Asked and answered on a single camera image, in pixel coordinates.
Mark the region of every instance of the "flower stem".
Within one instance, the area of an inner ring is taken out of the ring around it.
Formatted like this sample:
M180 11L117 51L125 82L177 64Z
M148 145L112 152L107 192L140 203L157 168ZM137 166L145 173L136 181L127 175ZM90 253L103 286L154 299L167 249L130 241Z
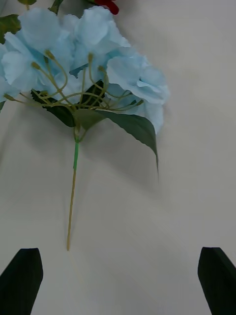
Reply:
M74 166L73 166L74 172L73 172L72 190L71 190L71 198L70 198L69 225L68 225L67 245L66 245L66 249L68 251L70 250L71 219L72 219L72 208L73 208L74 191L75 191L78 153L79 153L79 143L75 142L75 155L74 155Z

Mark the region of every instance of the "blue flower petal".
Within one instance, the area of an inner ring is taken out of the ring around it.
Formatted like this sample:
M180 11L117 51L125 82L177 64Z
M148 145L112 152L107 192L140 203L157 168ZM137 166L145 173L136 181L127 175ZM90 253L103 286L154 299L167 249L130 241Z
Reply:
M33 8L19 16L28 45L42 53L56 43L60 33L58 17L48 9Z
M107 63L107 74L110 83L119 84L149 103L163 105L169 97L164 76L145 57L112 58Z
M70 94L81 92L81 89L82 89L81 80L75 78L71 74L68 74L67 76L68 76L68 82L67 82L67 85L65 86L65 88L62 90L63 94L65 96L69 96ZM61 88L65 83L65 76L63 75L63 73L57 74L54 77L54 79L55 79L55 82L59 88ZM47 91L49 94L52 94L52 93L56 92L57 90L53 84L50 84L47 86ZM53 96L53 98L60 100L60 99L62 99L62 96L60 93L58 93L55 96ZM77 104L80 100L80 95L75 95L75 96L69 97L68 100L72 104Z
M60 65L64 68L64 70L68 72L74 63L75 54L75 45L72 42L70 33L68 31L62 30L50 51L55 56ZM58 69L54 63L52 63L52 65L54 68Z
M0 61L2 60L4 54L7 53L7 48L5 45L0 44ZM0 76L5 76L4 70L3 70L3 66L0 62Z
M110 11L103 7L85 10L82 18L72 25L76 42L74 69L88 62L89 53L105 55L119 47L130 47L127 39L119 33Z
M1 61L8 83L24 92L35 88L37 70L31 66L31 61L19 52L6 53Z
M4 97L4 94L11 95L12 97L16 97L19 94L19 91L12 86L10 86L7 81L0 77L0 102L3 102L6 100Z

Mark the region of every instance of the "white tablecloth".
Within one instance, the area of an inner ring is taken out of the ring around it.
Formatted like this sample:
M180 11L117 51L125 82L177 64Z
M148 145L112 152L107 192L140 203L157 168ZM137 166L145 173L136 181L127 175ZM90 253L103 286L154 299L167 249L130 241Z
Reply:
M62 10L79 14L81 0ZM203 246L236 263L236 2L117 0L117 23L172 92L154 154L110 122L81 145L65 249L73 137L53 115L0 114L0 272L39 247L32 315L209 315ZM38 2L47 7L46 0ZM8 0L3 13L23 12Z

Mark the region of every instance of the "artificial flower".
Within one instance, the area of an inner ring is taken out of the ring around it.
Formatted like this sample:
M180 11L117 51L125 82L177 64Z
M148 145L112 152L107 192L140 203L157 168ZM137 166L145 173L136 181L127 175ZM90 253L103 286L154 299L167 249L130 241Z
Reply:
M65 96L68 96L68 95L71 95L71 94L74 94L74 93L81 91L82 81L80 79L77 79L74 75L71 75L71 74L67 74L67 78L68 78L67 84L63 89L63 94ZM62 87L64 82L65 82L64 74L63 73L57 74L55 76L55 81L59 87ZM52 93L56 92L57 89L55 88L55 86L53 84L48 84L47 91L49 94L52 94ZM58 93L54 96L54 98L59 100L59 99L62 99L63 97L60 93ZM78 103L79 99L80 99L80 95L74 95L72 97L68 97L68 100L72 104Z
M47 9L33 8L18 17L27 44L44 53L51 49L59 37L59 19Z
M16 97L19 91L7 83L5 78L0 76L0 102L6 101L5 94Z
M164 122L162 105L149 103L145 100L140 105L130 108L130 104L134 102L138 104L142 99L132 93L129 93L129 91L123 90L118 84L110 84L106 93L106 97L115 102L117 98L112 97L111 95L128 95L127 97L120 99L116 105L117 109L127 108L127 110L122 111L121 114L145 117L153 124L156 134L160 131Z
M7 49L4 45L0 44L0 60L7 53ZM9 85L5 79L5 72L2 64L0 63L0 102L6 100L5 94L8 94L12 97L16 97L19 94L19 91L13 86Z
M74 67L88 62L88 54L103 56L119 47L130 47L129 42L119 32L112 14L102 7L92 7L84 11L82 18L75 23Z
M139 54L110 59L107 74L111 84L120 85L148 103L163 105L169 96L162 72Z
M41 73L31 64L36 62L44 68L43 56L40 56L36 51L33 54L18 38L17 34L6 33L5 41L8 52L3 55L1 64L8 83L24 92L38 89Z
M119 13L119 8L113 1L114 0L90 0L89 2L108 8L112 14L116 15Z

